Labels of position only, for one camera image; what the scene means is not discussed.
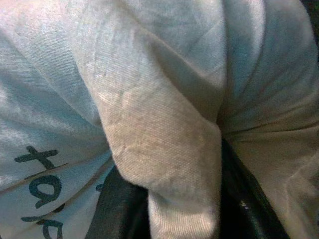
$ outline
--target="white t-shirt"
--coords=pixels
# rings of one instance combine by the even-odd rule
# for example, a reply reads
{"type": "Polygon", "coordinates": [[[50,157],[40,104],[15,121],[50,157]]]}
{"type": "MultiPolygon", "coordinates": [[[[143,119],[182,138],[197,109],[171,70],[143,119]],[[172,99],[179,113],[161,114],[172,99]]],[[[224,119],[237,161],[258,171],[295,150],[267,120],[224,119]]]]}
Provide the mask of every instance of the white t-shirt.
{"type": "Polygon", "coordinates": [[[217,237],[222,135],[289,236],[317,238],[298,0],[0,1],[1,239],[83,239],[114,162],[149,190],[152,238],[217,237]]]}

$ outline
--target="black bag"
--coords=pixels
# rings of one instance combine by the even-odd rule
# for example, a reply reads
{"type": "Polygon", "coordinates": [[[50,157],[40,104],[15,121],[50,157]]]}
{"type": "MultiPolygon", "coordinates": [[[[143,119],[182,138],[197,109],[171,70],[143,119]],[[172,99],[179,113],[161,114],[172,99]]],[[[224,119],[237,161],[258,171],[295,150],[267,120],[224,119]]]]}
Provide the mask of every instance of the black bag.
{"type": "MultiPolygon", "coordinates": [[[[107,176],[85,239],[150,239],[148,192],[107,176]]],[[[221,239],[289,239],[255,177],[222,142],[221,239]]]]}

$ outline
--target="textured fabric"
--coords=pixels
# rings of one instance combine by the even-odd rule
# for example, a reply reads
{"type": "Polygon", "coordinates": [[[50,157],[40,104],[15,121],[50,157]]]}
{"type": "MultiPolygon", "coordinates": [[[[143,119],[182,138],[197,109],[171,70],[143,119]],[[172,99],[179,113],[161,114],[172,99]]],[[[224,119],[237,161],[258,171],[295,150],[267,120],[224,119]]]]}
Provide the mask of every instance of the textured fabric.
{"type": "Polygon", "coordinates": [[[318,237],[317,50],[298,0],[2,0],[0,40],[2,239],[84,238],[108,144],[149,190],[152,238],[216,238],[221,135],[289,236],[318,237]]]}

